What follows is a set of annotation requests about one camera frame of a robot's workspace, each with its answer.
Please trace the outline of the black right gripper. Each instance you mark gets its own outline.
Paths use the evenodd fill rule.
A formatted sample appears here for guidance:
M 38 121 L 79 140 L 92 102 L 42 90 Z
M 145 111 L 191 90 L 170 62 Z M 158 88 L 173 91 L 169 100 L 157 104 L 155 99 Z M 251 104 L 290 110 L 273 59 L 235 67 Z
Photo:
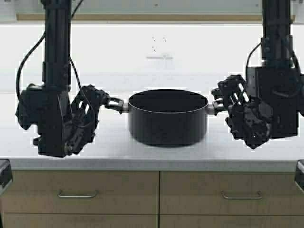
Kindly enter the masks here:
M 303 88 L 297 68 L 250 67 L 244 79 L 230 75 L 211 91 L 214 112 L 228 111 L 234 139 L 255 149 L 272 139 L 298 135 Z

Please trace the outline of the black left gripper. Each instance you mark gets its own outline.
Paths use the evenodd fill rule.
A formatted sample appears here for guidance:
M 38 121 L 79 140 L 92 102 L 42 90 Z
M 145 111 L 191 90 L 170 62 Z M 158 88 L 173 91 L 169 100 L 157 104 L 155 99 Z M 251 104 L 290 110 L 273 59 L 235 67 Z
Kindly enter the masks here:
M 30 84 L 21 93 L 16 116 L 25 130 L 37 126 L 38 137 L 33 144 L 39 155 L 64 158 L 79 154 L 86 144 L 93 142 L 100 105 L 119 109 L 119 99 L 110 98 L 94 85 L 85 85 L 70 101 L 67 91 L 48 91 Z

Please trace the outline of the robot base corner left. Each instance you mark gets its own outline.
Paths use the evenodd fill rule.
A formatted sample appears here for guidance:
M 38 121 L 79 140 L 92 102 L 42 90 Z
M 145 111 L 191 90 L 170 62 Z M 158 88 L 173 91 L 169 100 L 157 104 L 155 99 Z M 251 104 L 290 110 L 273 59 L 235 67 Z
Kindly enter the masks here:
M 0 160 L 0 187 L 5 188 L 13 181 L 11 163 L 8 159 Z

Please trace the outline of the robot base corner right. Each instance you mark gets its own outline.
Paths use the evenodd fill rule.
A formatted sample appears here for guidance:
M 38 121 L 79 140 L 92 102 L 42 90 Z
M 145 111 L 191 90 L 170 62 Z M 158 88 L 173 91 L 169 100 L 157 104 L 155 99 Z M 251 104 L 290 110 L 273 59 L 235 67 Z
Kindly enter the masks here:
M 299 189 L 303 191 L 304 190 L 304 161 L 303 160 L 297 161 L 294 181 L 299 187 Z

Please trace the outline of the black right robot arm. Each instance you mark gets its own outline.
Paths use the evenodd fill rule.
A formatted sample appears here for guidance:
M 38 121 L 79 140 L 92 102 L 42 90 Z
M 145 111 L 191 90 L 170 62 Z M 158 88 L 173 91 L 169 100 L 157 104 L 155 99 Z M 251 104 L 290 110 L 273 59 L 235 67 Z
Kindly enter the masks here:
M 271 139 L 298 134 L 304 114 L 304 75 L 293 48 L 291 2 L 262 2 L 261 66 L 246 66 L 245 75 L 230 75 L 212 91 L 217 112 L 236 140 L 255 149 Z

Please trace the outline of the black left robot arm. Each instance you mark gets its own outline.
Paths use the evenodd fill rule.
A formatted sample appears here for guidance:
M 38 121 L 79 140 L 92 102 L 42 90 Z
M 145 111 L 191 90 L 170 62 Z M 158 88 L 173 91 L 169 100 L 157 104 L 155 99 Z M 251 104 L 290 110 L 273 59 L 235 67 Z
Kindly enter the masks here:
M 81 86 L 74 100 L 70 100 L 71 75 L 76 72 L 70 56 L 75 9 L 69 0 L 44 0 L 42 5 L 45 9 L 45 32 L 40 39 L 45 44 L 43 83 L 20 90 L 20 74 L 17 74 L 16 116 L 24 130 L 37 126 L 38 137 L 33 143 L 40 155 L 63 158 L 79 154 L 94 140 L 101 106 L 121 112 L 124 102 L 93 85 Z

